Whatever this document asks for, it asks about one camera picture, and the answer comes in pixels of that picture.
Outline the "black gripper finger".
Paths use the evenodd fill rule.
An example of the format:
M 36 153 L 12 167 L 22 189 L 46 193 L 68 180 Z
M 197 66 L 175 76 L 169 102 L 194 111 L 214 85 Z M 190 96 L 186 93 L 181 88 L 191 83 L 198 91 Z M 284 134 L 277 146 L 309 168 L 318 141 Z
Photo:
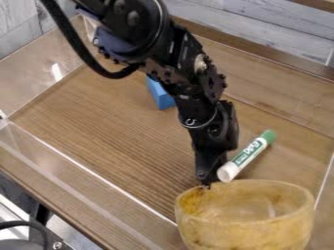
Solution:
M 218 181 L 217 171 L 227 162 L 227 152 L 225 147 L 195 148 L 195 178 L 206 187 Z

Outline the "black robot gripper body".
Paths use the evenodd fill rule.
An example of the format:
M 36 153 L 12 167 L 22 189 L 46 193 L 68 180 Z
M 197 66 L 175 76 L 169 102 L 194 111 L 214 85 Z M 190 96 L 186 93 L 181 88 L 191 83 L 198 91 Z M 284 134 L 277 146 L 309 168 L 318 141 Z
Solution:
M 207 99 L 177 99 L 177 108 L 197 155 L 221 155 L 238 147 L 239 123 L 231 102 L 218 101 L 213 104 Z

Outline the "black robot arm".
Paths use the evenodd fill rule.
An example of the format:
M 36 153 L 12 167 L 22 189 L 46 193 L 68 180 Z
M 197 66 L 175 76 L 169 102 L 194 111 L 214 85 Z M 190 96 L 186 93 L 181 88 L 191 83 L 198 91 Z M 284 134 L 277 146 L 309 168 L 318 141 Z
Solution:
M 203 185 L 238 147 L 234 104 L 222 99 L 226 75 L 191 32 L 173 20 L 162 0 L 74 0 L 98 22 L 94 38 L 101 52 L 157 81 L 174 99 L 195 152 L 195 177 Z

